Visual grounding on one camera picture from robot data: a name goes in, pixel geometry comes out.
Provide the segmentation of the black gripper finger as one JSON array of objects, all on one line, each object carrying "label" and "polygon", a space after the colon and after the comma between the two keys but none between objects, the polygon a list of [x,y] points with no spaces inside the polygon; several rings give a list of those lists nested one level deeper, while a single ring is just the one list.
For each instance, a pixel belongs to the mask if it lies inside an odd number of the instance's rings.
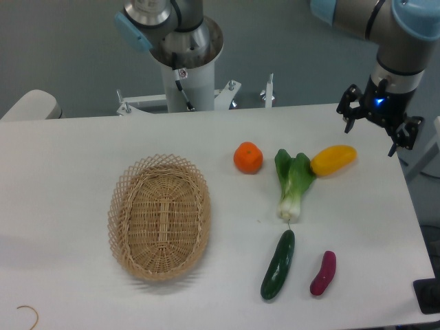
[{"label": "black gripper finger", "polygon": [[355,121],[365,117],[364,94],[357,85],[350,85],[343,93],[336,112],[342,115],[346,123],[345,133],[349,133]]},{"label": "black gripper finger", "polygon": [[388,152],[388,156],[392,157],[397,149],[413,150],[419,131],[424,125],[424,118],[421,116],[411,116],[404,120],[398,128],[391,128],[388,136],[393,144]]}]

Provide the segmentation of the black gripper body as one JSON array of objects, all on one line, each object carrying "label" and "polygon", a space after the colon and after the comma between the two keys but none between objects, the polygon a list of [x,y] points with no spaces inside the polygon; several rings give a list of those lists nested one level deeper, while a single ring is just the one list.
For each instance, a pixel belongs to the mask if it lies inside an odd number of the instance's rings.
[{"label": "black gripper body", "polygon": [[416,89],[416,74],[372,73],[359,100],[359,118],[386,130],[398,130],[406,120],[406,107]]}]

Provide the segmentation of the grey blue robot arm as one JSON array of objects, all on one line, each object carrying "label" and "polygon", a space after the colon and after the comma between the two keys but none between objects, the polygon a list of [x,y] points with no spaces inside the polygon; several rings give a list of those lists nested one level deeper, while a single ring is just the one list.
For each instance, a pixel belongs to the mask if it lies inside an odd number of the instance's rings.
[{"label": "grey blue robot arm", "polygon": [[[394,149],[412,149],[423,120],[406,108],[439,42],[439,2],[311,1],[309,6],[322,21],[378,46],[366,88],[351,85],[339,102],[346,128],[365,118],[385,129]],[[114,23],[133,49],[151,54],[160,65],[170,112],[230,106],[214,88],[223,35],[201,1],[126,1]]]}]

